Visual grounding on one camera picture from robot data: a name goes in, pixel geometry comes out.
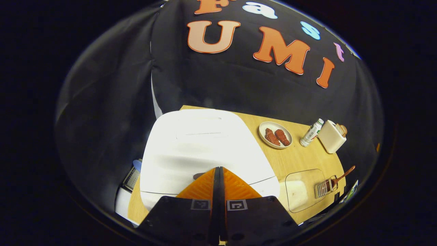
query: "clear plastic tray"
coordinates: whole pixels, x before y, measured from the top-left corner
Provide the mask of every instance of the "clear plastic tray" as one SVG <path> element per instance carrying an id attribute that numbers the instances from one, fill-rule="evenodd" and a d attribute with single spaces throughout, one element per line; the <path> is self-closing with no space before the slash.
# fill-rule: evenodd
<path id="1" fill-rule="evenodd" d="M 326 196 L 317 197 L 315 190 L 315 186 L 325 180 L 326 178 L 320 169 L 288 174 L 285 177 L 285 188 L 289 211 L 298 213 L 325 199 Z"/>

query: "wooden table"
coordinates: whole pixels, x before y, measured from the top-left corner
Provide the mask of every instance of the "wooden table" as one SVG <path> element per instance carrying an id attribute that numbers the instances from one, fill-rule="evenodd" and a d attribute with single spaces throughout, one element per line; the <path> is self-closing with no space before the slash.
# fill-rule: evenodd
<path id="1" fill-rule="evenodd" d="M 184 105 L 181 109 L 204 108 Z M 315 205 L 298 213 L 290 212 L 288 209 L 285 177 L 293 172 L 300 172 L 310 169 L 320 169 L 325 178 L 329 178 L 333 175 L 337 175 L 337 177 L 339 177 L 344 174 L 344 171 L 337 154 L 328 154 L 318 138 L 316 138 L 308 147 L 301 146 L 299 140 L 308 130 L 309 126 L 307 125 L 237 112 L 234 113 L 244 121 L 258 144 L 261 146 L 261 149 L 266 155 L 267 160 L 269 161 L 275 175 L 277 176 L 277 179 L 279 180 L 281 190 L 278 200 L 285 207 L 296 223 L 300 224 L 318 214 L 323 209 L 327 208 L 334 202 L 334 196 L 336 193 L 339 192 L 340 196 L 343 194 L 344 187 L 346 186 L 346 179 L 341 179 L 338 182 L 338 189 L 335 192 L 328 194 L 323 200 Z M 275 149 L 265 144 L 258 133 L 259 125 L 265 121 L 273 121 L 284 126 L 293 137 L 291 146 L 285 149 Z M 141 200 L 138 179 L 129 202 L 128 218 L 140 224 L 147 214 L 148 211 L 144 207 Z"/>

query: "plastic bottle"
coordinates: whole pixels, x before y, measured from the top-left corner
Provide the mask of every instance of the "plastic bottle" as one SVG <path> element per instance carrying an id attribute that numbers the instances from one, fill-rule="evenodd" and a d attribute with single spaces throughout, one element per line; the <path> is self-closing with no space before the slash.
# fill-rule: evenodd
<path id="1" fill-rule="evenodd" d="M 314 138 L 316 138 L 317 134 L 319 134 L 320 129 L 322 128 L 323 123 L 324 121 L 322 119 L 318 119 L 317 122 L 308 129 L 303 138 L 301 138 L 299 141 L 303 147 L 307 147 L 314 140 Z"/>

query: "white plate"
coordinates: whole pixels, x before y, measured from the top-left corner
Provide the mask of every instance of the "white plate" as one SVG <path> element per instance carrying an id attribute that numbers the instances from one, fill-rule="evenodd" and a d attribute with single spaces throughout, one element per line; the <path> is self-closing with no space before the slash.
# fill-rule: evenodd
<path id="1" fill-rule="evenodd" d="M 285 136 L 286 136 L 287 139 L 288 139 L 288 141 L 290 141 L 290 144 L 289 144 L 288 146 L 290 146 L 290 145 L 293 143 L 293 138 L 291 137 L 290 132 L 289 132 L 287 129 L 285 129 L 285 127 L 283 127 L 283 126 L 281 126 L 280 124 L 275 123 L 275 122 L 266 121 L 266 122 L 262 122 L 262 123 L 260 124 L 260 127 L 259 127 L 259 133 L 260 133 L 260 137 L 261 137 L 261 139 L 262 139 L 262 140 L 263 140 L 267 145 L 269 145 L 269 146 L 271 146 L 271 147 L 273 147 L 273 148 L 276 148 L 276 149 L 285 149 L 286 147 L 288 147 L 288 146 L 283 145 L 283 144 L 281 143 L 281 141 L 279 141 L 279 143 L 281 144 L 280 146 L 274 145 L 274 144 L 272 144 L 271 142 L 269 142 L 269 140 L 267 140 L 267 139 L 265 138 L 265 135 L 266 135 L 266 129 L 267 129 L 267 128 L 269 128 L 270 130 L 272 130 L 272 131 L 273 131 L 273 134 L 274 134 L 274 132 L 275 132 L 276 130 L 278 130 L 278 129 L 283 130 Z"/>

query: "meat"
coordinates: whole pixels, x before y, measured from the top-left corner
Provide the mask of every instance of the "meat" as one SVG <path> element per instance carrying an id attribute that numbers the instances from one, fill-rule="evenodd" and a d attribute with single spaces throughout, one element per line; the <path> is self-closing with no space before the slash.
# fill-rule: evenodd
<path id="1" fill-rule="evenodd" d="M 278 139 L 275 137 L 275 135 L 273 134 L 273 131 L 270 130 L 269 128 L 266 129 L 266 139 L 271 142 L 274 145 L 280 146 L 281 144 L 279 143 Z"/>
<path id="2" fill-rule="evenodd" d="M 281 129 L 278 129 L 274 132 L 275 136 L 281 141 L 281 143 L 285 146 L 290 145 L 290 141 L 288 141 L 287 137 L 284 134 L 284 131 Z"/>

